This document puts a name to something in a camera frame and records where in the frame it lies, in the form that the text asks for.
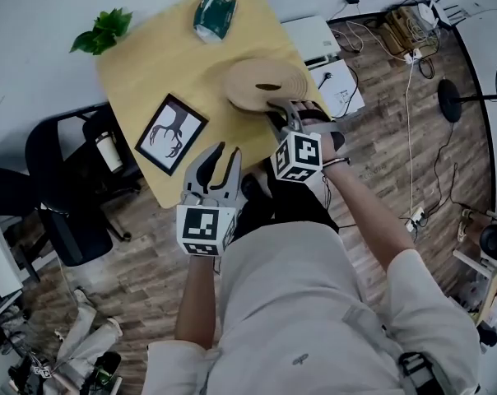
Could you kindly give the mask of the green leafy plant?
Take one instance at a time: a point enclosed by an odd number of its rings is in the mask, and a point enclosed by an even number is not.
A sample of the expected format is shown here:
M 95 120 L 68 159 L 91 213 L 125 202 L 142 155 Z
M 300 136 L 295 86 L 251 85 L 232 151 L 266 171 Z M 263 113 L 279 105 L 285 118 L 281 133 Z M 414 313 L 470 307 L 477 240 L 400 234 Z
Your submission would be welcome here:
M 101 55 L 105 50 L 114 47 L 118 39 L 128 32 L 131 20 L 132 13 L 125 12 L 122 8 L 100 12 L 92 29 L 79 34 L 69 52 L 82 51 L 95 56 Z

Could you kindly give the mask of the black office chair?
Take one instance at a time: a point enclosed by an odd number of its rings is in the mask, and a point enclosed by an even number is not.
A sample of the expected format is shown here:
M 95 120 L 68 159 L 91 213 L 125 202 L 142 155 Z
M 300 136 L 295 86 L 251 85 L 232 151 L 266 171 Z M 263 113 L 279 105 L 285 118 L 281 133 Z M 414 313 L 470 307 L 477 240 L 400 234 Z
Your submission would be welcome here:
M 39 206 L 29 175 L 0 168 L 0 216 L 25 217 Z
M 82 120 L 85 141 L 70 156 L 62 153 L 59 125 Z M 113 135 L 123 168 L 109 171 L 95 139 Z M 139 170 L 110 104 L 92 105 L 47 118 L 38 123 L 26 141 L 26 165 L 40 201 L 38 209 L 46 235 L 60 260 L 68 267 L 88 263 L 107 254 L 115 240 L 129 241 L 127 231 L 115 229 L 102 205 L 141 190 Z

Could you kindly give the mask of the person's right hand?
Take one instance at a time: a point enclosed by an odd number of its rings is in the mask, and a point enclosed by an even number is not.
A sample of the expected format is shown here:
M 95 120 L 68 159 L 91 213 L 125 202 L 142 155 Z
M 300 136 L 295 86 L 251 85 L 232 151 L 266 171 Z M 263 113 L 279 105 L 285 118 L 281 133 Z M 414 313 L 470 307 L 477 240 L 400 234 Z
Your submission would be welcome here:
M 293 105 L 304 125 L 330 121 L 327 114 L 312 100 L 296 100 Z

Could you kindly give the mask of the person's white shirt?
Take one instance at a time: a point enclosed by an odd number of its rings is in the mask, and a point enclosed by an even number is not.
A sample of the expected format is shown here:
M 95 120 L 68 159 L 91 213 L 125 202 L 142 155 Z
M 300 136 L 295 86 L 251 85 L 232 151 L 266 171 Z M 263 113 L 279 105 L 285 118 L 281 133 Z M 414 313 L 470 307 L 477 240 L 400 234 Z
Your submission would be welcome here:
M 398 359 L 425 355 L 472 395 L 479 337 L 413 249 L 387 271 L 381 314 L 362 299 L 339 235 L 312 222 L 255 230 L 221 263 L 218 346 L 153 342 L 142 395 L 406 395 Z

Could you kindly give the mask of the person's right forearm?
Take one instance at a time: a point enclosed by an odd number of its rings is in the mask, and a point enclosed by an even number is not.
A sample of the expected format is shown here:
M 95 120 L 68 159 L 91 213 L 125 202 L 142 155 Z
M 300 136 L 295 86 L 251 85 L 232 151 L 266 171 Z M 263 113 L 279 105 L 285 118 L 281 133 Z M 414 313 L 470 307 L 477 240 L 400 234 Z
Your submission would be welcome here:
M 341 194 L 369 250 L 385 271 L 398 254 L 415 248 L 402 221 L 346 162 L 331 164 L 323 172 Z

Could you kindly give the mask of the small white network device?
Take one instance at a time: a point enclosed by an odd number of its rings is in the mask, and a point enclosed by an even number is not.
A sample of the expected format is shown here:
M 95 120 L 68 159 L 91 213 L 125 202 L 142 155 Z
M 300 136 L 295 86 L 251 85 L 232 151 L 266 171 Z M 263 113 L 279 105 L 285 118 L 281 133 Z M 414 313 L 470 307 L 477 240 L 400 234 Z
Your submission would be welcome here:
M 419 16 L 423 21 L 428 22 L 429 24 L 433 24 L 435 22 L 435 16 L 433 10 L 430 6 L 420 2 L 417 5 L 417 9 L 419 12 Z

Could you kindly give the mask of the white flat appliance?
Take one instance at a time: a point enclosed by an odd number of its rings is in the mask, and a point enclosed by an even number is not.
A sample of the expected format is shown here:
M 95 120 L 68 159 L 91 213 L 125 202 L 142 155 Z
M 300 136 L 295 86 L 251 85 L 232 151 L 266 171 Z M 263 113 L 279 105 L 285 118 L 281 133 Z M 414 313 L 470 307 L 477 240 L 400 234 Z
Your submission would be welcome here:
M 339 59 L 341 48 L 321 16 L 307 16 L 282 22 L 300 57 L 309 70 Z

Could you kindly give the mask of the white cardboard box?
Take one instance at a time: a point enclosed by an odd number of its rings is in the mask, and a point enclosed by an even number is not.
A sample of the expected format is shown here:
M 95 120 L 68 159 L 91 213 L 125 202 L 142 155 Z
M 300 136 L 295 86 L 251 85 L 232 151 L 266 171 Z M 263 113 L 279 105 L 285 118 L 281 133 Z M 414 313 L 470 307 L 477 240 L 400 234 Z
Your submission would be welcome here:
M 344 60 L 337 60 L 309 70 L 318 85 L 328 114 L 339 119 L 365 107 L 358 90 L 358 76 Z

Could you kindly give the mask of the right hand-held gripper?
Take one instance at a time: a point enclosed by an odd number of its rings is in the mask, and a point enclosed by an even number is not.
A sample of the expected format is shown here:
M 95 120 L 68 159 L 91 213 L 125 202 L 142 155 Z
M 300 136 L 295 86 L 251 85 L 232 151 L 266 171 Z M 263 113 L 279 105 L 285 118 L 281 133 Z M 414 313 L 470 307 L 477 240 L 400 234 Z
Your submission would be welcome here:
M 339 130 L 334 122 L 301 121 L 293 100 L 271 98 L 265 112 L 278 147 L 271 156 L 277 180 L 304 183 L 323 169 L 322 135 L 330 134 L 339 148 Z

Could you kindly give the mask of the white wooden rack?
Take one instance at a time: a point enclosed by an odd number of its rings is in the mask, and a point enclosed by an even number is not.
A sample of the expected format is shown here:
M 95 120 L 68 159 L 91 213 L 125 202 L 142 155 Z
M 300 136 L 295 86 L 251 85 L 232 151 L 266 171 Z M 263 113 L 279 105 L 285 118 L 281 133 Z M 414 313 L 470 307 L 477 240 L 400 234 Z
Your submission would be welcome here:
M 482 323 L 497 326 L 497 261 L 483 251 L 478 259 L 456 249 L 453 256 L 471 271 L 471 278 L 453 300 L 471 316 L 476 326 Z

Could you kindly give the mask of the person's black shoe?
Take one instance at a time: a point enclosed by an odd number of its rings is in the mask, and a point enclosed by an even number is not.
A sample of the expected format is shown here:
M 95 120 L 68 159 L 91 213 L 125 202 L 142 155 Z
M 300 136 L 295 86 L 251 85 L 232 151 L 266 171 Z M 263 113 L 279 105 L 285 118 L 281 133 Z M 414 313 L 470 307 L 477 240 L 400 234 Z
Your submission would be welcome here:
M 264 193 L 260 183 L 258 182 L 256 176 L 252 173 L 246 174 L 242 178 L 241 182 L 241 192 L 243 196 L 248 200 L 253 200 L 257 198 L 264 198 L 267 195 Z

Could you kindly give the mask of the black framed antler picture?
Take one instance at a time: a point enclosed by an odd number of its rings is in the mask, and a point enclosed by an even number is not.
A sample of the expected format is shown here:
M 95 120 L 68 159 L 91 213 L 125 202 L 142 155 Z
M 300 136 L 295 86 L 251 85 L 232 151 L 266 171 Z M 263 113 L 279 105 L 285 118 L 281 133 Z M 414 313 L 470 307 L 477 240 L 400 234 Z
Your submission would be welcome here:
M 207 118 L 168 94 L 134 149 L 171 176 L 207 124 Z

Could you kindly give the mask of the dark green snack packet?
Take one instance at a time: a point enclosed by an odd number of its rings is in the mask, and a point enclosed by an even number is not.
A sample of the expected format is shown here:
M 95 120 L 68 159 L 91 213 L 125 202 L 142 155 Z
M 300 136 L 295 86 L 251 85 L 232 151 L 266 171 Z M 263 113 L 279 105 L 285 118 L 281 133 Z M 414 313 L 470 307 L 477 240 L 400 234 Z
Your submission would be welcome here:
M 227 35 L 237 0 L 201 0 L 194 13 L 193 29 L 205 43 L 219 43 Z

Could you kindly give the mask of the person's black trousers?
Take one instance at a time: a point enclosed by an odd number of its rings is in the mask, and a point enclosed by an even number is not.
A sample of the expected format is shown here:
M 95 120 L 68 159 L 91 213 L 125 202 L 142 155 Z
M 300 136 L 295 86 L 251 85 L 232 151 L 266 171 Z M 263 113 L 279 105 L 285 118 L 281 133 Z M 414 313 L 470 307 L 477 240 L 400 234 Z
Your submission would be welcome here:
M 258 228 L 288 222 L 314 222 L 339 232 L 336 222 L 308 186 L 271 178 L 267 184 L 270 196 L 247 200 L 244 204 L 233 241 Z

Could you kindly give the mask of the white router with black antennas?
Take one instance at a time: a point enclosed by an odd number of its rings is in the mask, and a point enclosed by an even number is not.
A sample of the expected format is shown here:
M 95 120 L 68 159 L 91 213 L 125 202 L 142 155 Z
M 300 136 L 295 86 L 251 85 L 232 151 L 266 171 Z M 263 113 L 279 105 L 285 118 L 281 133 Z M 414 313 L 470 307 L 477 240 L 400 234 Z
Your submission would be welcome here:
M 448 5 L 448 0 L 430 0 L 429 8 L 439 27 L 451 29 L 467 18 L 467 13 L 458 4 Z

